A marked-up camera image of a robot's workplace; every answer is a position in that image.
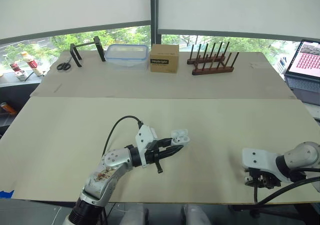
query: white tabletop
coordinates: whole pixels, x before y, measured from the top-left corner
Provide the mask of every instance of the white tabletop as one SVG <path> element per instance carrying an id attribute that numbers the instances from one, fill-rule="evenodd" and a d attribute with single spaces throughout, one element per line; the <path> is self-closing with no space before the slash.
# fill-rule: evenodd
<path id="1" fill-rule="evenodd" d="M 113 69 L 97 51 L 80 51 L 82 67 L 57 71 L 70 57 L 63 52 L 32 97 L 148 99 L 296 99 L 261 52 L 241 52 L 228 73 L 192 75 L 189 52 L 179 53 L 177 73 Z"/>
<path id="2" fill-rule="evenodd" d="M 252 203 L 244 185 L 242 149 L 283 154 L 305 141 L 320 143 L 320 128 L 296 99 L 128 99 L 32 97 L 0 140 L 0 191 L 14 199 L 76 201 L 100 161 L 113 124 L 135 115 L 159 138 L 188 129 L 191 142 L 172 157 L 136 167 L 116 186 L 111 202 Z M 135 143 L 132 119 L 119 123 L 110 149 Z M 261 200 L 278 188 L 261 188 Z M 320 201 L 307 184 L 272 203 Z"/>
<path id="3" fill-rule="evenodd" d="M 306 102 L 304 102 L 303 104 L 312 117 L 314 117 L 315 119 L 320 119 L 320 106 Z"/>

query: wooden peg rack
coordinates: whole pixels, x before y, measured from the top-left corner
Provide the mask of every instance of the wooden peg rack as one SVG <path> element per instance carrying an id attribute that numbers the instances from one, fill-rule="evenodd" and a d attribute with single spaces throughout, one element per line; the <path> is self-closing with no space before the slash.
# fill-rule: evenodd
<path id="1" fill-rule="evenodd" d="M 192 75 L 205 75 L 205 74 L 220 74 L 220 73 L 230 73 L 234 70 L 234 64 L 238 58 L 239 52 L 236 53 L 233 62 L 231 64 L 231 66 L 227 66 L 229 59 L 232 55 L 232 53 L 229 53 L 229 56 L 225 61 L 226 57 L 225 54 L 227 52 L 228 46 L 229 46 L 228 42 L 226 44 L 226 47 L 224 49 L 224 52 L 222 55 L 219 55 L 221 47 L 223 45 L 223 43 L 220 43 L 219 49 L 217 51 L 217 53 L 215 53 L 213 55 L 216 43 L 213 44 L 210 56 L 209 54 L 207 54 L 207 49 L 208 49 L 208 44 L 206 44 L 205 50 L 204 50 L 204 54 L 203 57 L 201 57 L 200 53 L 200 49 L 201 49 L 201 44 L 199 44 L 199 49 L 196 55 L 196 58 L 192 58 L 192 53 L 194 50 L 194 44 L 192 45 L 192 49 L 191 49 L 191 54 L 190 54 L 190 58 L 187 60 L 187 64 L 192 64 L 194 65 L 194 70 L 192 70 Z"/>

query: blue tape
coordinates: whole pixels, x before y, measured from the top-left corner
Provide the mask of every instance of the blue tape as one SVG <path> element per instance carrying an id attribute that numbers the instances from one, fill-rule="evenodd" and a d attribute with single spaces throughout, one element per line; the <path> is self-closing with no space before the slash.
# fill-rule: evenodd
<path id="1" fill-rule="evenodd" d="M 0 199 L 10 199 L 14 194 L 14 191 L 15 190 L 12 190 L 11 192 L 0 191 Z"/>

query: laptop screen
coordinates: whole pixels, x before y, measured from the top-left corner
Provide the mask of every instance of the laptop screen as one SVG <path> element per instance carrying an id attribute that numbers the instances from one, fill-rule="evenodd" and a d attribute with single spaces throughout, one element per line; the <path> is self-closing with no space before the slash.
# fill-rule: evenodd
<path id="1" fill-rule="evenodd" d="M 320 42 L 302 40 L 286 71 L 287 75 L 320 78 Z"/>

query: laptop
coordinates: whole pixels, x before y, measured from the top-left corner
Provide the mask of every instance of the laptop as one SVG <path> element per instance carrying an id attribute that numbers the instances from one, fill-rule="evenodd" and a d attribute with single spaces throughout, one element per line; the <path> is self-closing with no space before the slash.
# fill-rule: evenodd
<path id="1" fill-rule="evenodd" d="M 284 77 L 299 100 L 320 106 L 320 41 L 302 40 Z"/>

